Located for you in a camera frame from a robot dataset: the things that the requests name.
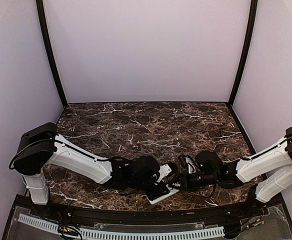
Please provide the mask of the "white remote control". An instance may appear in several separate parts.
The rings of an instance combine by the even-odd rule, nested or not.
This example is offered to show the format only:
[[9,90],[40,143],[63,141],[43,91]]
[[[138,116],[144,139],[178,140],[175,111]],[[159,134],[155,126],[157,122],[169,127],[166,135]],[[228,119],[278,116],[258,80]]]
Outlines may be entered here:
[[175,189],[175,188],[170,188],[170,187],[166,187],[167,189],[167,193],[147,193],[147,200],[149,201],[149,203],[151,205],[155,205],[169,197],[171,197],[172,195],[178,193],[180,190],[179,189]]

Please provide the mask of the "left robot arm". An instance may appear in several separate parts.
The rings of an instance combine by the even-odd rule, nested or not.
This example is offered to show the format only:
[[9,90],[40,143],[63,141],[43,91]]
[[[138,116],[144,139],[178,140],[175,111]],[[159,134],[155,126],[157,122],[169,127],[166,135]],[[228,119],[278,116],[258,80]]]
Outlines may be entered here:
[[45,164],[63,167],[110,189],[143,191],[151,204],[176,193],[163,182],[173,172],[169,164],[160,165],[151,156],[130,160],[95,155],[68,141],[57,132],[56,124],[48,122],[21,136],[17,153],[8,166],[23,176],[32,202],[46,218],[53,218],[57,208],[49,201]]

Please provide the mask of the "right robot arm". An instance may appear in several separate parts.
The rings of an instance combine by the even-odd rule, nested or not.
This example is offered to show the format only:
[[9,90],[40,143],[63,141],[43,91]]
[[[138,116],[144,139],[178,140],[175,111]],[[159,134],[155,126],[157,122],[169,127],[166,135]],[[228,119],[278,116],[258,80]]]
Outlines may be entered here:
[[254,185],[253,197],[241,205],[241,213],[252,217],[260,210],[261,203],[267,203],[292,185],[292,127],[287,128],[285,136],[270,147],[231,162],[222,162],[216,152],[208,150],[201,151],[194,159],[181,155],[179,160],[183,167],[189,169],[169,184],[178,190],[195,190],[209,185],[234,189],[275,171],[266,180]]

